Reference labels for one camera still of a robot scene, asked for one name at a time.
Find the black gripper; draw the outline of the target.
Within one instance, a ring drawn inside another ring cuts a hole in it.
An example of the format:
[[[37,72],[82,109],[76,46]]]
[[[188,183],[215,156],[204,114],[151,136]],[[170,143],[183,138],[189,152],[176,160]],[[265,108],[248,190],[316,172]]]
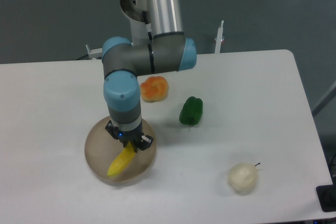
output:
[[[135,129],[131,131],[122,131],[120,127],[114,126],[110,120],[106,126],[105,130],[114,138],[119,139],[123,145],[126,145],[128,141],[131,141],[133,150],[135,153],[138,150],[145,151],[151,147],[153,143],[153,137],[150,135],[143,135],[142,124],[139,124]]]

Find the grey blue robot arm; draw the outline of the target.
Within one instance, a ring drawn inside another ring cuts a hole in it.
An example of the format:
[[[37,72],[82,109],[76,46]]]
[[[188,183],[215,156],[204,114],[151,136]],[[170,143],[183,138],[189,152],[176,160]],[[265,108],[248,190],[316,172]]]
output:
[[[103,96],[111,117],[106,131],[123,146],[143,151],[154,139],[142,131],[138,77],[192,69],[197,52],[194,40],[184,35],[179,0],[127,1],[127,15],[151,31],[141,43],[112,37],[102,46]]]

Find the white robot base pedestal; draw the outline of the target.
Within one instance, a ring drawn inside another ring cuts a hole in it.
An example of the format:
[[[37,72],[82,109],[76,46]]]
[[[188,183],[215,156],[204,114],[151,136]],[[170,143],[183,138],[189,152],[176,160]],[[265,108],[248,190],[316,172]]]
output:
[[[120,0],[120,6],[130,23],[132,43],[151,43],[152,27],[148,0]]]

